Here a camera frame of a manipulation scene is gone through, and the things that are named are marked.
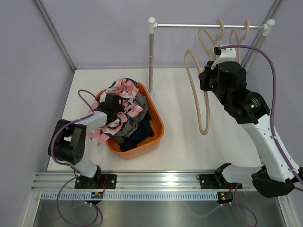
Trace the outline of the pink shark print shorts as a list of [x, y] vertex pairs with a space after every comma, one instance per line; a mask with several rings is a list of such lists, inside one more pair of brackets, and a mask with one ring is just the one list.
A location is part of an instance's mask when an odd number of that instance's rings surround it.
[[107, 123], [88, 133], [88, 137], [100, 145], [127, 123], [136, 120], [143, 112], [143, 105], [136, 98], [138, 94], [139, 86], [133, 79], [123, 78], [113, 82], [91, 105], [93, 111], [107, 115]]

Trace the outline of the grey fabric shorts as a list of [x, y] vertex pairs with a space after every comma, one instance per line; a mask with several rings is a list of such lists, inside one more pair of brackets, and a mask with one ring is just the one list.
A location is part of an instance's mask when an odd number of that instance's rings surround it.
[[144, 118], [148, 111], [148, 102], [146, 97], [142, 93], [138, 93], [135, 98], [135, 103], [139, 105], [143, 110], [134, 118], [128, 120], [122, 128], [111, 137], [112, 140], [117, 143], [123, 143], [124, 138], [130, 137], [138, 128], [139, 122]]

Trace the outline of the beige hanger of grey shorts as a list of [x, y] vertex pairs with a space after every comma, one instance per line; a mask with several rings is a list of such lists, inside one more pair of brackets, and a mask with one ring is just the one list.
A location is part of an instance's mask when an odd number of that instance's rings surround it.
[[[217, 23], [217, 25], [219, 25], [220, 32], [217, 33], [215, 35], [215, 37], [213, 37], [212, 34], [205, 28], [198, 29], [198, 32], [197, 32], [199, 42], [202, 45], [202, 47], [203, 47], [203, 49], [204, 49], [205, 53], [207, 54], [207, 57], [210, 61], [215, 61], [216, 60], [216, 56], [214, 54], [213, 48], [217, 46], [218, 41], [221, 40], [224, 37], [224, 34], [225, 34], [224, 21], [222, 19], [218, 19], [216, 21], [216, 23]], [[204, 32], [207, 35], [209, 41], [212, 44], [212, 48], [209, 47], [206, 44], [205, 40], [203, 39], [202, 32]]]

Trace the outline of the navy blue mesh shorts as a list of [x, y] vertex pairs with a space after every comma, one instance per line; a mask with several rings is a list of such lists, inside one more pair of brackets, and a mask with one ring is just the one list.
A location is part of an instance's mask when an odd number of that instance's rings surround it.
[[139, 122], [137, 129], [119, 145], [122, 152], [129, 151], [138, 146], [143, 140], [153, 137], [154, 132], [150, 126], [151, 116], [147, 112], [144, 118]]

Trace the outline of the beige hanger of navy shorts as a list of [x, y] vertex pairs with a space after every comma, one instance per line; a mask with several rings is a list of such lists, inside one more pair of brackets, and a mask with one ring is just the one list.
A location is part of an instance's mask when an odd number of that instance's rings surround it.
[[[232, 44], [232, 37], [234, 36], [235, 37], [235, 41], [236, 41], [236, 45], [241, 45], [242, 42], [244, 40], [246, 40], [246, 38], [247, 38], [247, 36], [249, 34], [249, 31], [250, 31], [249, 26], [250, 26], [250, 21], [247, 19], [244, 22], [245, 32], [242, 35], [239, 35], [239, 32], [237, 30], [233, 29], [230, 32], [230, 35], [229, 35], [229, 44]], [[236, 53], [237, 53], [237, 62], [239, 64], [241, 64], [241, 60], [242, 60], [241, 50], [240, 50], [240, 48], [235, 48], [235, 50], [236, 50]]]

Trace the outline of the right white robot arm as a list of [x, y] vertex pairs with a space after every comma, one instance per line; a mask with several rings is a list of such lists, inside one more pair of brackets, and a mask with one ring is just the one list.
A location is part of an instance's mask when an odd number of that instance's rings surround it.
[[288, 195], [295, 189], [303, 169], [294, 161], [289, 167], [279, 151], [270, 126], [270, 110], [261, 94], [246, 88], [246, 70], [236, 61], [225, 61], [213, 65], [208, 61], [204, 71], [198, 76], [200, 88], [213, 92], [224, 110], [235, 119], [253, 141], [261, 166], [244, 167], [225, 163], [214, 172], [214, 182], [218, 187], [230, 184], [253, 186], [267, 198]]

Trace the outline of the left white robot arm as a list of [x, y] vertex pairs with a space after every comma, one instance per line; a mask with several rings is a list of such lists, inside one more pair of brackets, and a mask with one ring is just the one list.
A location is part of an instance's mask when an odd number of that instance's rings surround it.
[[48, 147], [48, 155], [53, 161], [69, 166], [78, 174], [77, 180], [88, 188], [98, 188], [104, 181], [100, 167], [85, 156], [85, 141], [88, 133], [114, 121], [117, 114], [124, 111], [122, 98], [117, 94], [106, 94], [105, 100], [90, 113], [77, 120], [61, 119], [57, 122]]

